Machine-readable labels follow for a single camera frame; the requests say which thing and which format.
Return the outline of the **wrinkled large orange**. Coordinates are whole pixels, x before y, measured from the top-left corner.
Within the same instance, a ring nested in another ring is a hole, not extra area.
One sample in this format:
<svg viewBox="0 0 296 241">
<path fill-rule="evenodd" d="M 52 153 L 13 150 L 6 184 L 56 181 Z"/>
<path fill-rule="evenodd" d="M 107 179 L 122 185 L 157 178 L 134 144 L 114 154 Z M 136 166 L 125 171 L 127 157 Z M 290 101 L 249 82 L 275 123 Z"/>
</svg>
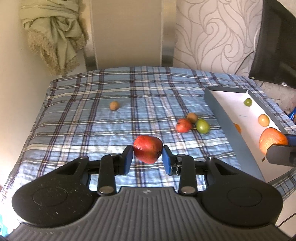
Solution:
<svg viewBox="0 0 296 241">
<path fill-rule="evenodd" d="M 259 149 L 266 155 L 267 150 L 273 144 L 288 145 L 287 137 L 275 128 L 266 128 L 259 138 Z"/>
</svg>

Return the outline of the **small mandarin orange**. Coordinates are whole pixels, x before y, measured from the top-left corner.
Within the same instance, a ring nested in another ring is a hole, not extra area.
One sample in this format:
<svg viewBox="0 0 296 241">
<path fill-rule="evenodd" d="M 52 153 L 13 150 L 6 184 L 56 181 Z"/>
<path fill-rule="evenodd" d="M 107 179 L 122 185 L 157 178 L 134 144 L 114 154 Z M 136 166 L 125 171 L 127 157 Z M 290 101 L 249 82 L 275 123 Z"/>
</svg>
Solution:
<svg viewBox="0 0 296 241">
<path fill-rule="evenodd" d="M 236 127 L 237 131 L 241 133 L 241 127 L 236 123 L 234 123 L 234 126 Z"/>
</svg>

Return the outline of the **green fruit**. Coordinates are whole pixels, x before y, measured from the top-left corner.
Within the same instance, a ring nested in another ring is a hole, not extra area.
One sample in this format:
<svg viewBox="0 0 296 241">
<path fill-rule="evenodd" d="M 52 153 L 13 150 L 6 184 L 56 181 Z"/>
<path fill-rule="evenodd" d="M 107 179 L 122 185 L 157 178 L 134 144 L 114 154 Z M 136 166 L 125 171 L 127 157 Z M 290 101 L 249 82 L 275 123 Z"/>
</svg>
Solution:
<svg viewBox="0 0 296 241">
<path fill-rule="evenodd" d="M 244 100 L 244 105 L 247 107 L 251 107 L 252 106 L 252 99 L 251 98 L 247 98 Z"/>
<path fill-rule="evenodd" d="M 199 133 L 205 134 L 210 131 L 210 125 L 204 119 L 200 118 L 196 122 L 196 129 Z"/>
</svg>

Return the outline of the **red apple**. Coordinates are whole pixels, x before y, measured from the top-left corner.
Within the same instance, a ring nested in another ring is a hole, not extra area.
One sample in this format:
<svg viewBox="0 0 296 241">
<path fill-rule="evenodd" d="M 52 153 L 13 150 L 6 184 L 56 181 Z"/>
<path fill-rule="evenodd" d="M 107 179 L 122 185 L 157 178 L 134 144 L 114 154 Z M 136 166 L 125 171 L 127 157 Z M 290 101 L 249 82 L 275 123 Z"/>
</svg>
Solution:
<svg viewBox="0 0 296 241">
<path fill-rule="evenodd" d="M 146 164 L 155 163 L 162 154 L 163 142 L 148 135 L 138 136 L 133 143 L 133 153 Z"/>
<path fill-rule="evenodd" d="M 176 131 L 179 133 L 187 133 L 192 129 L 192 123 L 187 118 L 179 119 L 176 124 Z"/>
</svg>

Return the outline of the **brown kiwi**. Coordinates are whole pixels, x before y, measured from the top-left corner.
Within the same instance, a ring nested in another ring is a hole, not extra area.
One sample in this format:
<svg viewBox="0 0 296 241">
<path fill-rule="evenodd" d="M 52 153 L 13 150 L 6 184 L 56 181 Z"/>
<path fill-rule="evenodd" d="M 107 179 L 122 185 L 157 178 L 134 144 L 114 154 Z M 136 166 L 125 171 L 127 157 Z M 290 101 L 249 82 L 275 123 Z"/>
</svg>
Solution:
<svg viewBox="0 0 296 241">
<path fill-rule="evenodd" d="M 112 101 L 109 104 L 109 108 L 110 108 L 111 111 L 117 111 L 120 108 L 120 104 L 117 101 Z"/>
<path fill-rule="evenodd" d="M 192 123 L 195 124 L 198 120 L 198 116 L 195 113 L 188 113 L 186 118 Z"/>
</svg>

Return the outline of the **grey white cardboard box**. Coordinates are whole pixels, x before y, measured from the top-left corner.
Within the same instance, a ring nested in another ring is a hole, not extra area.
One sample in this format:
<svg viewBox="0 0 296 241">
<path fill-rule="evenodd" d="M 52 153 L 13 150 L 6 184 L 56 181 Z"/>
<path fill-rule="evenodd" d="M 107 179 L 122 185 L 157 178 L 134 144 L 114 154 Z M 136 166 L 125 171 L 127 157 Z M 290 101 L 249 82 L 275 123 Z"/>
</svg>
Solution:
<svg viewBox="0 0 296 241">
<path fill-rule="evenodd" d="M 247 98 L 252 99 L 251 107 L 243 103 Z M 266 114 L 270 127 L 285 135 L 288 132 L 253 93 L 241 88 L 208 86 L 204 100 L 224 131 L 242 171 L 265 182 L 277 182 L 295 171 L 295 167 L 262 161 L 264 155 L 259 149 L 259 137 L 265 127 L 258 123 L 258 117 Z M 237 131 L 234 123 L 241 127 L 241 133 Z"/>
</svg>

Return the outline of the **blue plaid tablecloth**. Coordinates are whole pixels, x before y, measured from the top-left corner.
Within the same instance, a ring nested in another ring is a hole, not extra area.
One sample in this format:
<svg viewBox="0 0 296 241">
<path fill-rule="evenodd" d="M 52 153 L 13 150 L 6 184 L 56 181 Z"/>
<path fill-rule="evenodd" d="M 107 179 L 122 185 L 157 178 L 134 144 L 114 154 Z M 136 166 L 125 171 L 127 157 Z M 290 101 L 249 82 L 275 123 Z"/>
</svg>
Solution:
<svg viewBox="0 0 296 241">
<path fill-rule="evenodd" d="M 175 153 L 204 161 L 207 156 L 240 168 L 214 114 L 204 101 L 208 86 L 249 90 L 289 134 L 295 124 L 256 83 L 243 76 L 165 67 L 90 71 L 50 82 L 20 156 L 1 190 L 1 235 L 19 226 L 11 199 L 20 187 L 78 157 L 99 160 L 121 153 L 140 135 L 162 140 Z M 120 108 L 111 111 L 117 101 Z M 195 113 L 210 125 L 199 133 L 176 131 L 179 119 Z"/>
</svg>

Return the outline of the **knotted green curtain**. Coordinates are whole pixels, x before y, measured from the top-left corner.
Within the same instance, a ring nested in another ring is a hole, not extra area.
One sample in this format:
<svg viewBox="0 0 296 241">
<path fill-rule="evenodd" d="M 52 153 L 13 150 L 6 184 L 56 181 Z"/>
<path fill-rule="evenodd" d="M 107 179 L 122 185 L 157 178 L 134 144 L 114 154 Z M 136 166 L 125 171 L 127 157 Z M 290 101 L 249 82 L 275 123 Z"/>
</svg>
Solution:
<svg viewBox="0 0 296 241">
<path fill-rule="evenodd" d="M 79 65 L 77 52 L 86 46 L 79 6 L 79 1 L 21 1 L 19 17 L 29 48 L 51 75 L 65 76 Z"/>
</svg>

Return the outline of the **black wall television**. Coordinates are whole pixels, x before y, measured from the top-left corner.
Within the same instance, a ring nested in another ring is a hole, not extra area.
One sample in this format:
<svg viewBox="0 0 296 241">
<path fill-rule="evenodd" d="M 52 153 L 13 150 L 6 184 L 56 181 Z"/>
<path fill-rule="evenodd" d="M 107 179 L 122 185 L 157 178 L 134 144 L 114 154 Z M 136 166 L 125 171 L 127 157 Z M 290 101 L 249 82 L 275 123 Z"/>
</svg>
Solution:
<svg viewBox="0 0 296 241">
<path fill-rule="evenodd" d="M 295 88 L 295 16 L 279 1 L 263 1 L 249 78 Z"/>
</svg>

